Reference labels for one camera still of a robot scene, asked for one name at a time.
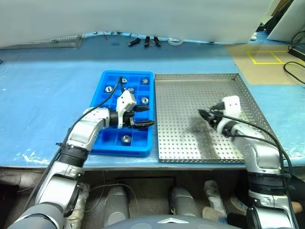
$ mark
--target silver robot arm segment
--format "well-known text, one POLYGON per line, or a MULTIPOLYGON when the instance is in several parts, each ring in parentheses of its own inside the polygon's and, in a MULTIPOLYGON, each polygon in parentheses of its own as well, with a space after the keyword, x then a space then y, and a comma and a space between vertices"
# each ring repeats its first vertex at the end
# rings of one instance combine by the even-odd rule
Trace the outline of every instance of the silver robot arm segment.
POLYGON ((95 108, 87 113, 74 128, 59 157, 54 161, 37 193, 35 205, 27 209, 9 229, 62 229, 64 217, 74 209, 79 193, 79 180, 83 175, 83 165, 95 143, 100 130, 109 126, 122 128, 146 128, 154 121, 135 122, 134 111, 147 111, 147 106, 136 106, 134 95, 128 90, 117 98, 116 110, 95 108))
POLYGON ((211 107, 210 111, 199 110, 199 114, 215 131, 229 137, 244 156, 249 197, 253 202, 253 206, 247 211, 248 228, 295 228, 289 199, 285 195, 278 149, 267 142, 249 138, 265 140, 259 131, 243 123, 214 115, 216 113, 238 118, 241 113, 239 97, 225 97, 219 104, 211 107))

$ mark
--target perforated metal tray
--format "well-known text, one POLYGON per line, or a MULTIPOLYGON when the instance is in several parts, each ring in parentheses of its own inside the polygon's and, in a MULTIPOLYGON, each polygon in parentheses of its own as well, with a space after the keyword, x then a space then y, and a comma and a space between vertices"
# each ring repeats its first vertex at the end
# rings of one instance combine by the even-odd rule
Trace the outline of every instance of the perforated metal tray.
POLYGON ((273 133, 238 73, 156 74, 155 92, 160 162, 242 163, 243 155, 198 114, 226 96, 239 96, 241 119, 273 133))
POLYGON ((49 40, 35 41, 13 46, 1 47, 4 49, 37 49, 37 48, 76 48, 81 45, 82 35, 65 36, 49 40))

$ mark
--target metal nut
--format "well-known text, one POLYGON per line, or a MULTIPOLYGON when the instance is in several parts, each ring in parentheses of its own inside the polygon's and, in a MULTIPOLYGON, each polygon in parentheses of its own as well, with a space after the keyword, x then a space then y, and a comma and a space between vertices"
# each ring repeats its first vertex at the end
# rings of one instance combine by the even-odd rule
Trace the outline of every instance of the metal nut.
POLYGON ((148 84, 148 79, 142 79, 142 84, 148 84))
POLYGON ((146 97, 142 97, 141 98, 141 102, 143 103, 143 104, 148 104, 148 98, 146 98, 146 97))
POLYGON ((129 135, 124 135, 122 137, 122 142, 124 143, 130 143, 132 141, 132 138, 129 135))
POLYGON ((133 88, 128 88, 127 89, 130 93, 134 93, 134 89, 133 88))
POLYGON ((112 92, 112 90, 113 90, 113 87, 111 87, 111 86, 108 86, 105 88, 105 92, 108 92, 108 93, 112 92))

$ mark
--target gray cylinder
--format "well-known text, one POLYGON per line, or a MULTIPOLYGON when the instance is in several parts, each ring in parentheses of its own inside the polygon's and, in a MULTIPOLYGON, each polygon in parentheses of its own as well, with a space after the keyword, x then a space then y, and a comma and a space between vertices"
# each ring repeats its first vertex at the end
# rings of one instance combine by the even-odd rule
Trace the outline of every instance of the gray cylinder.
POLYGON ((63 213, 54 205, 43 203, 27 209, 8 229, 61 229, 63 213))
POLYGON ((0 182, 7 185, 18 185, 19 189, 34 187, 41 173, 20 172, 20 171, 0 171, 0 182))
POLYGON ((175 187, 172 192, 171 209, 173 214, 180 216, 200 217, 192 195, 182 187, 175 187))
POLYGON ((122 186, 110 189, 106 198, 103 227, 129 218, 128 199, 122 186))

